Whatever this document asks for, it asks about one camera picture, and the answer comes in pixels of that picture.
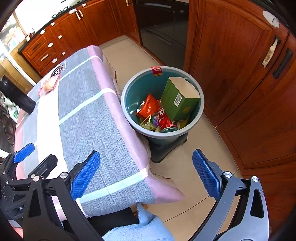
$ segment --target barcode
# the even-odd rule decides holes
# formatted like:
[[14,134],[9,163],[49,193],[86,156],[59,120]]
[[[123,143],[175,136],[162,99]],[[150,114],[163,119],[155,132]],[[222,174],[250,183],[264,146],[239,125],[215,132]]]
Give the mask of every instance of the barcode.
[[178,93],[178,95],[177,95],[177,97],[176,97],[176,99],[174,101],[174,104],[176,105],[176,107],[178,107],[178,105],[180,104],[181,100],[182,100],[182,96]]

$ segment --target black oven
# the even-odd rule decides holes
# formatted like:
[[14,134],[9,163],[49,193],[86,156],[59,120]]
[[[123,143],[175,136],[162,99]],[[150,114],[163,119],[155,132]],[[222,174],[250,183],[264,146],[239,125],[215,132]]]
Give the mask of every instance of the black oven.
[[189,4],[174,0],[136,0],[143,46],[165,65],[183,69]]

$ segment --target red sticker on rim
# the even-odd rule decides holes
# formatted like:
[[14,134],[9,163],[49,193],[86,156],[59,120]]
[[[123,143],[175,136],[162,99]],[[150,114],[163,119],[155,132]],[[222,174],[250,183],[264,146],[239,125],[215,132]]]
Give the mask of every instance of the red sticker on rim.
[[151,69],[152,69],[152,73],[153,73],[154,77],[163,74],[163,71],[161,70],[160,66],[152,67]]

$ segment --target gray plastic rim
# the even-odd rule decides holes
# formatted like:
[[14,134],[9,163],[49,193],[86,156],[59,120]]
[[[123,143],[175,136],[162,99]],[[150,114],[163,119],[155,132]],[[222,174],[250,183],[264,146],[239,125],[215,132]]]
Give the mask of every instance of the gray plastic rim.
[[122,91],[122,97],[121,97],[121,108],[123,110],[123,113],[126,117],[126,119],[128,120],[128,122],[131,124],[131,126],[139,133],[151,137],[151,138],[156,138],[156,139],[169,139],[169,138],[174,138],[174,137],[179,137],[185,133],[187,133],[188,131],[190,131],[195,125],[196,123],[199,121],[200,117],[202,116],[204,107],[205,107],[205,97],[204,94],[202,92],[202,88],[200,87],[200,85],[197,83],[197,81],[188,73],[186,73],[183,70],[174,68],[174,67],[169,67],[169,66],[161,66],[161,69],[167,69],[170,70],[171,72],[176,72],[176,73],[182,73],[183,75],[185,75],[187,77],[187,79],[189,80],[189,82],[195,87],[197,88],[199,94],[200,94],[200,109],[198,110],[198,113],[196,115],[196,117],[192,120],[192,122],[190,124],[188,124],[187,126],[185,126],[184,128],[182,128],[181,130],[178,131],[173,131],[173,132],[167,132],[167,133],[161,133],[161,132],[153,132],[153,131],[148,131],[146,129],[144,129],[143,127],[140,127],[136,122],[133,121],[133,119],[130,117],[129,113],[127,112],[127,107],[126,107],[126,93],[129,91],[131,85],[136,82],[136,80],[142,76],[144,76],[147,72],[151,72],[151,68],[148,69],[144,69],[141,72],[135,74],[125,85],[123,91]]

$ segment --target circular logo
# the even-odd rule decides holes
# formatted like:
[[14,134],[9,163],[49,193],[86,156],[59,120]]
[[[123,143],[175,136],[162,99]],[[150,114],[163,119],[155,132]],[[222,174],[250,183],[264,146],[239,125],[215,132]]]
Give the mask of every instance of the circular logo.
[[62,65],[58,66],[58,67],[52,72],[52,74],[51,74],[50,77],[53,77],[53,76],[55,76],[55,75],[60,74],[60,73],[63,71],[63,69],[64,69],[64,66],[62,66]]

